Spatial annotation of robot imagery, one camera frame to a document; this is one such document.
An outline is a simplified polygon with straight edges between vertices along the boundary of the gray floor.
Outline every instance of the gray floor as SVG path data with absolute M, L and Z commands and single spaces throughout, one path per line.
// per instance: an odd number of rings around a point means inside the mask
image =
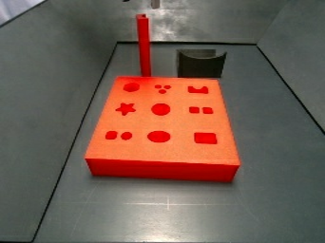
M 325 138 L 254 46 L 153 45 L 153 75 L 176 48 L 228 52 L 220 80 L 242 166 L 234 183 L 93 178 L 83 159 L 117 75 L 137 75 L 119 45 L 37 232 L 37 242 L 325 240 Z

